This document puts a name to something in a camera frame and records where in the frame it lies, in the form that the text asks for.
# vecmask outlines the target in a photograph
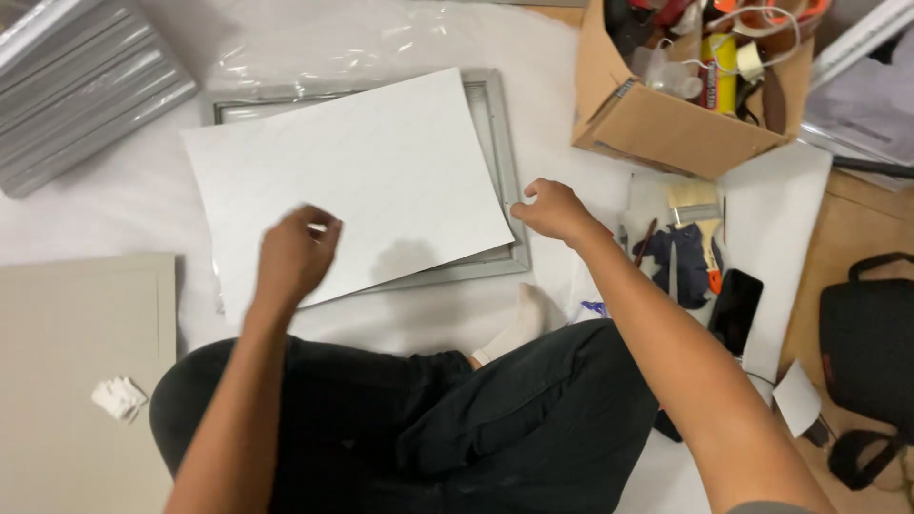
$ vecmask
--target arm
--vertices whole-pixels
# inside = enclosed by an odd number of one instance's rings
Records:
[[[308,206],[267,232],[257,292],[178,469],[166,513],[266,512],[276,467],[285,331],[295,307],[324,279],[341,229],[341,221]]]
[[[729,352],[634,265],[564,184],[540,178],[511,215],[587,264],[638,368],[695,457],[711,509],[780,501],[834,508]]]

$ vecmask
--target open cardboard box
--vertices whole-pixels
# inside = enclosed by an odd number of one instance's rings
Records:
[[[785,134],[775,134],[639,82],[606,33],[603,0],[590,0],[579,36],[571,143],[663,171],[717,178],[796,138],[812,64],[810,39],[790,59],[774,65],[787,119]],[[749,99],[749,109],[763,119],[761,90]]]

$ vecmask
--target foot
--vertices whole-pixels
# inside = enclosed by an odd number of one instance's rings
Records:
[[[533,285],[521,283],[517,290],[517,320],[491,343],[473,352],[470,357],[473,369],[546,334],[548,309],[549,299],[545,294]]]

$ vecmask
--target hand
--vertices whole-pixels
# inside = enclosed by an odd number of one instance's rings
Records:
[[[590,215],[571,187],[561,182],[538,178],[524,189],[524,195],[536,196],[537,200],[529,205],[515,203],[511,206],[511,216],[546,237],[562,240],[574,248],[598,228],[606,231]]]
[[[326,231],[309,224],[325,225]],[[327,275],[342,229],[342,221],[310,205],[269,229],[260,246],[255,303],[291,313]]]

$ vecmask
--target black phone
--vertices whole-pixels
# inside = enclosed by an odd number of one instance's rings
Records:
[[[761,280],[740,270],[728,270],[724,275],[707,329],[735,357],[742,357],[746,349],[746,339],[763,288]]]

